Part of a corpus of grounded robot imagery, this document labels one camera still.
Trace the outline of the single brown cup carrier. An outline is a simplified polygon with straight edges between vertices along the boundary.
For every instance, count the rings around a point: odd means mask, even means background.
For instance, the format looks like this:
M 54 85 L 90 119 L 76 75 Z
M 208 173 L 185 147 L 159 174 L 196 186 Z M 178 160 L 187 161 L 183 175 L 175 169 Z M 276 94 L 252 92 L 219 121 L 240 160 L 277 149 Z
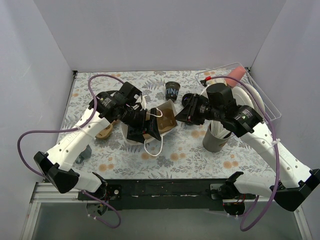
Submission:
M 148 110 L 146 119 L 151 120 L 151 118 L 156 120 L 157 131 L 161 137 L 177 126 L 175 110 L 171 105 L 162 105 Z

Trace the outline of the stack of black lids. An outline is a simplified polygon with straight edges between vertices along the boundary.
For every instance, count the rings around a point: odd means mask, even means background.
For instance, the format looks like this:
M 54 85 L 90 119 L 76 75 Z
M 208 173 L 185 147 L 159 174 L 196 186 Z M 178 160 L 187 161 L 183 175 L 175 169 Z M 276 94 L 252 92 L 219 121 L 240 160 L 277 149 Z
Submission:
M 196 103 L 196 100 L 198 99 L 197 93 L 186 93 L 181 100 L 181 104 L 183 107 L 186 107 L 188 105 L 193 106 Z

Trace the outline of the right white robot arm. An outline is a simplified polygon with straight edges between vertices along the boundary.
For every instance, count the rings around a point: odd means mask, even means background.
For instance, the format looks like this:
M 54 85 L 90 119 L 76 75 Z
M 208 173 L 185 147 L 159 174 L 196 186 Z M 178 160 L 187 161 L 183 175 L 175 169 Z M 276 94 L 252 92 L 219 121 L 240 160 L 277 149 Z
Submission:
M 254 108 L 236 103 L 230 87 L 213 84 L 206 94 L 193 94 L 175 119 L 192 125 L 202 125 L 206 120 L 220 122 L 251 146 L 276 173 L 275 180 L 268 180 L 237 171 L 211 192 L 222 199 L 237 199 L 243 194 L 271 197 L 283 209 L 295 211 L 320 184 L 319 169 L 310 169 L 290 153 Z

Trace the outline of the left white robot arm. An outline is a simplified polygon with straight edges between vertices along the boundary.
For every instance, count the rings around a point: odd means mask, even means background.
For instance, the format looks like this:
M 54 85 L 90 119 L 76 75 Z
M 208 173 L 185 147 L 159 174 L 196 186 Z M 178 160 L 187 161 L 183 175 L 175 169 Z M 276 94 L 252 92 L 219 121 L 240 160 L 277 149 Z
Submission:
M 116 120 L 127 125 L 128 136 L 136 142 L 144 143 L 145 135 L 162 140 L 157 123 L 162 111 L 144 109 L 142 103 L 142 92 L 129 82 L 113 93 L 100 92 L 76 123 L 75 131 L 70 131 L 48 151 L 37 152 L 34 161 L 61 194 L 77 189 L 89 192 L 95 200 L 103 199 L 107 182 L 95 172 L 76 172 L 73 164 L 96 135 Z

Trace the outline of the back black coffee cup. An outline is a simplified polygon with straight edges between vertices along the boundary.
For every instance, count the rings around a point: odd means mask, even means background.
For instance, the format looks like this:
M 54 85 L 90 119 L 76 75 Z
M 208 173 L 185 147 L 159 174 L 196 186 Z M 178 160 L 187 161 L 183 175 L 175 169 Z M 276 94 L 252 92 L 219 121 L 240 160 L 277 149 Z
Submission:
M 181 85 L 176 81 L 168 81 L 165 83 L 165 99 L 175 102 L 178 98 Z

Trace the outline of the floral tablecloth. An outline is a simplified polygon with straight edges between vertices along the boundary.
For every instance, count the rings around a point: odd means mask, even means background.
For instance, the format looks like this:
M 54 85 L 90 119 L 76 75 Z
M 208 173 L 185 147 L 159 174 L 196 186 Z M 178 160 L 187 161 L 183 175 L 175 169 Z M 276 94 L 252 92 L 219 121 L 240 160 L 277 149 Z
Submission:
M 180 84 L 178 97 L 202 91 L 194 70 L 80 72 L 70 94 L 63 128 L 71 128 L 84 113 L 91 100 L 89 88 L 95 93 L 117 90 L 121 82 L 130 82 L 142 91 L 148 108 L 165 102 L 165 84 Z M 126 142 L 117 123 L 106 140 L 90 142 L 91 157 L 72 168 L 95 172 L 106 179 L 191 179 L 227 178 L 241 171 L 247 176 L 274 178 L 272 168 L 246 143 L 232 136 L 221 151 L 211 153 L 203 147 L 207 124 L 187 125 L 179 122 L 163 141 L 146 145 Z

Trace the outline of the front white plate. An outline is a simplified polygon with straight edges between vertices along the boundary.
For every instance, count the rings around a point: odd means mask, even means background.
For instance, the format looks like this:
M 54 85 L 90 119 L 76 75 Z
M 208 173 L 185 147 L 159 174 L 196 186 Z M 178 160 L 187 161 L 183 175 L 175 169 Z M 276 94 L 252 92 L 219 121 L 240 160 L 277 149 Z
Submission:
M 231 89 L 231 91 L 237 105 L 249 106 L 251 108 L 254 108 L 251 98 L 241 87 L 235 86 Z

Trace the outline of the white plate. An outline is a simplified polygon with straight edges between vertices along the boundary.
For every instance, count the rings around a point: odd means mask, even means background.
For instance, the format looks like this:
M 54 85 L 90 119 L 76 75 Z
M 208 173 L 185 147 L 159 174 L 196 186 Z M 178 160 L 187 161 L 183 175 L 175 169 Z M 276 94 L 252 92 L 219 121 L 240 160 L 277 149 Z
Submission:
M 264 118 L 264 114 L 266 113 L 265 104 L 259 92 L 248 83 L 245 83 L 244 85 L 249 89 L 249 91 L 247 89 L 245 89 L 245 91 L 253 104 L 254 110 Z
M 241 87 L 235 86 L 231 89 L 231 91 L 237 105 L 249 106 L 251 108 L 254 108 L 251 98 Z

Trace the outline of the brown cardboard cup sleeves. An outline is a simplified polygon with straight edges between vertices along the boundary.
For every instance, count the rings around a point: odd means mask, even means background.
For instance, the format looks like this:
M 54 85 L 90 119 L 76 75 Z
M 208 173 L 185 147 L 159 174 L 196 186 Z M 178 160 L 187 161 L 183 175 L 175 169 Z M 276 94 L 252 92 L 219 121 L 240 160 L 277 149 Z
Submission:
M 106 128 L 101 130 L 95 137 L 98 140 L 106 140 L 112 133 L 114 129 L 115 121 L 113 121 L 110 125 L 108 125 Z

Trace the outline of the grey cup with straws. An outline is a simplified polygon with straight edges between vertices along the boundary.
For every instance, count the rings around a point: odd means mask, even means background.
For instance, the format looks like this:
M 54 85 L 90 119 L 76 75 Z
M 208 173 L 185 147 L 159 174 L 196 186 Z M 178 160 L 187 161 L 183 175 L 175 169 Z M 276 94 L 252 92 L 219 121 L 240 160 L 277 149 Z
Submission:
M 202 145 L 207 151 L 218 153 L 226 145 L 231 134 L 220 122 L 212 120 L 208 125 Z

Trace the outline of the pink plastic cup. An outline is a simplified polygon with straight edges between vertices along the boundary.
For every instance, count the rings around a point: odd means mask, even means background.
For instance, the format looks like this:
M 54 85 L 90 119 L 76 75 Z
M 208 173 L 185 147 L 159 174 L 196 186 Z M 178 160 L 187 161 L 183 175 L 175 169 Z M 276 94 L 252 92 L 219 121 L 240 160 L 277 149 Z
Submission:
M 246 69 L 243 66 L 238 66 L 235 69 L 233 69 L 227 76 L 232 77 L 232 78 L 240 81 L 245 74 L 246 74 Z M 235 87 L 238 84 L 237 81 L 235 81 L 231 78 L 225 78 L 225 82 L 231 88 Z

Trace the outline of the back white plate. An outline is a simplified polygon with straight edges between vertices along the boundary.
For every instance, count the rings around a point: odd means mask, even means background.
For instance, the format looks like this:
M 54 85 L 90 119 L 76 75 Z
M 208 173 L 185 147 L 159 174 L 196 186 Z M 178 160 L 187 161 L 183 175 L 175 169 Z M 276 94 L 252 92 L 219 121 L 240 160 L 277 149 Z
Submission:
M 266 113 L 265 104 L 259 92 L 248 83 L 245 83 L 244 85 L 249 89 L 249 91 L 247 89 L 245 89 L 245 91 L 253 104 L 254 110 L 264 118 L 264 114 Z

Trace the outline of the white paper cup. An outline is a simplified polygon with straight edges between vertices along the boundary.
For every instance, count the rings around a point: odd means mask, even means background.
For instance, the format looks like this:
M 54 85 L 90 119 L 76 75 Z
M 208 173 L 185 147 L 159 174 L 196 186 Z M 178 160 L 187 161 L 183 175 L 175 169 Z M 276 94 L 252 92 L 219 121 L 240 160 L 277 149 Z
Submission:
M 89 145 L 79 154 L 77 159 L 75 160 L 76 164 L 81 164 L 83 161 L 88 160 L 92 155 L 92 149 Z

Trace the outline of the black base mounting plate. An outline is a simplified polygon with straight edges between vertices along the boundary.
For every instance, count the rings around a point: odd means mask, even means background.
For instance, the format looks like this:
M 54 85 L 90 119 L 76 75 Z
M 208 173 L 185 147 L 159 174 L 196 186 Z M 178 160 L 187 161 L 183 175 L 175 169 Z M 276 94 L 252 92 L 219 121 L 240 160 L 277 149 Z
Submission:
M 106 197 L 116 210 L 208 209 L 222 211 L 223 200 L 242 194 L 227 189 L 226 178 L 109 179 Z

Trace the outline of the aluminium frame rail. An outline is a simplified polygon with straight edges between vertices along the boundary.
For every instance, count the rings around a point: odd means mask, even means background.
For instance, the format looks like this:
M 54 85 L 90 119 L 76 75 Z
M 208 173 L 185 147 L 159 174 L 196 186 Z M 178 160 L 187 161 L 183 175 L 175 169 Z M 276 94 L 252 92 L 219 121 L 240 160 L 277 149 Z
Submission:
M 122 210 L 116 229 L 88 216 L 78 192 L 58 193 L 48 183 L 33 191 L 23 240 L 310 240 L 301 208 L 285 211 L 273 203 L 250 230 L 240 219 L 202 209 Z

